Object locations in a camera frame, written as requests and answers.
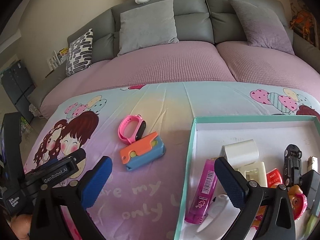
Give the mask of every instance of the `floor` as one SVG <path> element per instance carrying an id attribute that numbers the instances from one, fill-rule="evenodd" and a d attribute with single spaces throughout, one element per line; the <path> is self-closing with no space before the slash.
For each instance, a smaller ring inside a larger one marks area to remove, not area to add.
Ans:
<path id="1" fill-rule="evenodd" d="M 20 143 L 20 153 L 23 165 L 27 161 L 29 153 L 46 123 L 46 119 L 35 117 L 30 124 L 30 126 L 32 127 L 31 132 L 22 135 L 22 141 Z"/>

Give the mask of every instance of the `lavender pillow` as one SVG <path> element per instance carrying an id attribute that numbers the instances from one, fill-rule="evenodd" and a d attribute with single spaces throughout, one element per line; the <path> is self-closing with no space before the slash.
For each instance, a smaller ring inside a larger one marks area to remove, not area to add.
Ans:
<path id="1" fill-rule="evenodd" d="M 276 49 L 294 55 L 290 39 L 277 14 L 239 0 L 229 0 L 241 22 L 248 45 Z"/>

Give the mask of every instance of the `black cabinet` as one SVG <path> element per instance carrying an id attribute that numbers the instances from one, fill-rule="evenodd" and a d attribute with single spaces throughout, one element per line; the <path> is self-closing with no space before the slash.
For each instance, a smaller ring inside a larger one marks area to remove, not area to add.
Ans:
<path id="1" fill-rule="evenodd" d="M 27 98 L 35 86 L 21 61 L 16 62 L 3 73 L 1 83 L 14 106 L 30 123 L 34 116 L 29 111 L 30 102 Z"/>

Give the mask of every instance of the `armrest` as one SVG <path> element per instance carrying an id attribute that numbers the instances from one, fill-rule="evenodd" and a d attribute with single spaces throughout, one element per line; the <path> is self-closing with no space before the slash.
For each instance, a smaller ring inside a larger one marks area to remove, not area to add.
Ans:
<path id="1" fill-rule="evenodd" d="M 297 57 L 320 73 L 320 50 L 296 33 L 293 34 L 293 51 Z"/>
<path id="2" fill-rule="evenodd" d="M 62 80 L 67 77 L 66 75 L 66 62 L 57 67 L 49 76 L 47 76 L 39 86 L 33 90 L 28 96 L 28 100 L 36 108 L 40 109 L 40 106 L 52 89 L 54 89 Z"/>

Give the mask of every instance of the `toy car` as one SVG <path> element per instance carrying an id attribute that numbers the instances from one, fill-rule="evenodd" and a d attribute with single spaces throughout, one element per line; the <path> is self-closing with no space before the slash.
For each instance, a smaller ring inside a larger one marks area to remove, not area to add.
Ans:
<path id="1" fill-rule="evenodd" d="M 283 180 L 287 187 L 302 185 L 301 157 L 302 152 L 294 144 L 289 144 L 284 151 Z"/>

